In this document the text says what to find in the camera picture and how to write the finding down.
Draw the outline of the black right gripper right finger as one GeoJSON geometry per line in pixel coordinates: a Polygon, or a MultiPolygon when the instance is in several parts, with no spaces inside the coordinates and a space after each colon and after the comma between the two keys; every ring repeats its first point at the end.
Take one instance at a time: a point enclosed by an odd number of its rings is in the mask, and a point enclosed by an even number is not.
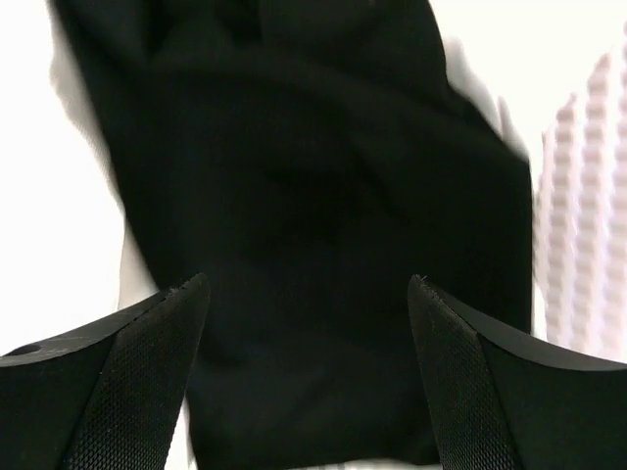
{"type": "Polygon", "coordinates": [[[419,276],[408,302],[443,468],[625,469],[625,364],[539,340],[419,276]]]}

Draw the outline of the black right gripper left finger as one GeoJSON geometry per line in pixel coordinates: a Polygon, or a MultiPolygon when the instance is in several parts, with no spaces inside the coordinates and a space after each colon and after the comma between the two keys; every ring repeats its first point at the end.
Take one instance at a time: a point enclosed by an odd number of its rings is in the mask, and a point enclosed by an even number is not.
{"type": "Polygon", "coordinates": [[[2,356],[2,469],[164,469],[209,302],[198,274],[2,356]]]}

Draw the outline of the black skirt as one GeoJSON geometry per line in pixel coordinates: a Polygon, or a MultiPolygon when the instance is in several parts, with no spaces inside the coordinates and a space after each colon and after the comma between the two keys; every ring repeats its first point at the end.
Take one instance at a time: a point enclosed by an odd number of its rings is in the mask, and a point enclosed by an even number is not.
{"type": "Polygon", "coordinates": [[[208,276],[202,469],[438,459],[419,274],[531,326],[528,164],[449,84],[426,1],[58,1],[160,288],[208,276]]]}

